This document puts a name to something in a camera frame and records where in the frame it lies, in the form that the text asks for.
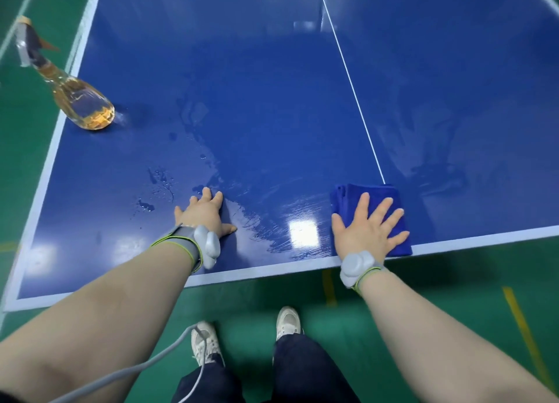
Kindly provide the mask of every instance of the blue microfiber towel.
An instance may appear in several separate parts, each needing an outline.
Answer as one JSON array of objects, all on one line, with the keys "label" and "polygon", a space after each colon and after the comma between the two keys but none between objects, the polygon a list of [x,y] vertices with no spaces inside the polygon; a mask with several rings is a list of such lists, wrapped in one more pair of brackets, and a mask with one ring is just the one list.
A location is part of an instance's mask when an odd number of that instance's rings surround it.
[{"label": "blue microfiber towel", "polygon": [[[385,219],[392,214],[394,210],[402,207],[402,202],[400,201],[400,193],[392,185],[380,185],[380,186],[359,186],[359,185],[337,185],[335,190],[330,194],[330,202],[332,203],[332,213],[338,213],[344,224],[349,226],[353,221],[353,214],[357,208],[357,203],[361,194],[369,193],[371,200],[369,201],[369,216],[378,207],[378,205],[387,197],[392,197],[394,202]],[[406,229],[405,215],[398,221],[390,235],[388,237],[393,237],[398,235],[400,232]],[[402,244],[396,246],[394,250],[388,253],[388,257],[398,257],[398,256],[409,256],[411,255],[411,244],[408,237]]]}]

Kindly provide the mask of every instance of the amber liquid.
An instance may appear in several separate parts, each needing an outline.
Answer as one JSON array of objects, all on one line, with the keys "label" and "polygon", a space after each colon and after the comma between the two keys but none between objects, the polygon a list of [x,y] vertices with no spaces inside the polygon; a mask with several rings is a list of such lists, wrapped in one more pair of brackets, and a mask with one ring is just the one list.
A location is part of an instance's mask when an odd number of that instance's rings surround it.
[{"label": "amber liquid", "polygon": [[98,131],[115,118],[115,107],[89,83],[66,74],[50,61],[38,68],[52,88],[56,105],[80,128]]}]

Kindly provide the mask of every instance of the green strap trim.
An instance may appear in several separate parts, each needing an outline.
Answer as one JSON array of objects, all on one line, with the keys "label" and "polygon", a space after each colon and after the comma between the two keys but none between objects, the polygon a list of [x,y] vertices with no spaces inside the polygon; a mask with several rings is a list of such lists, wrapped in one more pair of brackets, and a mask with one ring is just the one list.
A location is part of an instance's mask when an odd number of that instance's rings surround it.
[{"label": "green strap trim", "polygon": [[190,258],[194,262],[194,266],[192,267],[191,274],[198,272],[198,270],[202,267],[202,264],[204,264],[204,256],[202,255],[202,249],[200,248],[198,243],[196,241],[194,241],[192,238],[181,237],[181,236],[178,236],[178,235],[167,235],[166,237],[163,237],[163,238],[157,240],[156,242],[154,242],[153,244],[151,244],[150,247],[153,247],[153,246],[155,246],[157,244],[160,244],[163,241],[169,240],[171,238],[177,238],[179,240],[189,241],[196,246],[196,248],[198,249],[198,254],[200,254],[200,261],[198,263],[197,263],[197,260],[194,260],[194,256],[192,255],[192,253],[190,251],[188,251],[188,249],[186,247],[183,247],[182,245],[180,245],[180,244],[178,244],[177,242],[174,242],[174,241],[169,242],[170,244],[175,244],[175,245],[179,246],[181,249],[183,249],[184,251],[186,251],[188,253]]},{"label": "green strap trim", "polygon": [[367,269],[365,272],[363,272],[361,274],[361,276],[359,278],[357,278],[357,281],[355,282],[355,285],[353,285],[351,288],[353,289],[353,291],[355,291],[357,294],[359,294],[361,297],[361,291],[359,289],[359,283],[361,282],[361,280],[368,275],[370,272],[373,272],[374,270],[382,270],[382,268],[378,267],[378,266],[374,266],[372,268]]}]

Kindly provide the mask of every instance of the leg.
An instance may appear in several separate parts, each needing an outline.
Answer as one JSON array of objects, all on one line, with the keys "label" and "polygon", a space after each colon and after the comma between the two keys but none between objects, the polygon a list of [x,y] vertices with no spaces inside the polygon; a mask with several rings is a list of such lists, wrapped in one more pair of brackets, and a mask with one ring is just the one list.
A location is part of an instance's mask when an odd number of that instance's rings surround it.
[{"label": "leg", "polygon": [[[241,382],[232,371],[225,367],[215,329],[207,322],[200,322],[198,328],[207,340],[206,353],[204,354],[204,338],[196,331],[192,331],[192,351],[200,366],[204,359],[206,364],[198,386],[186,402],[244,403]],[[198,379],[200,369],[192,371],[181,379],[171,403],[179,403],[190,393]]]},{"label": "leg", "polygon": [[272,401],[359,403],[328,353],[301,334],[301,322],[295,310],[284,307],[276,329]]}]

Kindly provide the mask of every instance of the yellow floor line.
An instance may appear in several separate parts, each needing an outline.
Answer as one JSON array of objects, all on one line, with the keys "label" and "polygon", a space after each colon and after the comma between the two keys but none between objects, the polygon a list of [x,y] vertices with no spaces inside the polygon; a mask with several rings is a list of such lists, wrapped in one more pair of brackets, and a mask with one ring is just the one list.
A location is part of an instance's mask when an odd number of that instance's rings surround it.
[{"label": "yellow floor line", "polygon": [[543,362],[542,354],[539,352],[538,346],[535,343],[534,337],[532,335],[532,332],[530,331],[528,323],[526,322],[526,318],[522,313],[521,307],[518,304],[518,301],[516,301],[513,289],[509,286],[503,286],[503,293],[505,294],[505,299],[509,304],[510,311],[513,313],[514,320],[518,325],[518,329],[521,332],[522,339],[524,340],[524,343],[528,348],[528,352],[530,353],[530,357],[532,358],[532,362],[534,363],[538,378],[543,383],[543,385],[545,385],[553,393],[557,394],[555,384],[551,379],[551,375],[549,374],[546,364]]},{"label": "yellow floor line", "polygon": [[8,253],[17,250],[17,243],[15,241],[0,242],[0,253]]},{"label": "yellow floor line", "polygon": [[332,282],[332,269],[324,269],[322,271],[322,287],[326,296],[326,305],[328,307],[337,307],[336,293],[334,292],[334,282]]}]

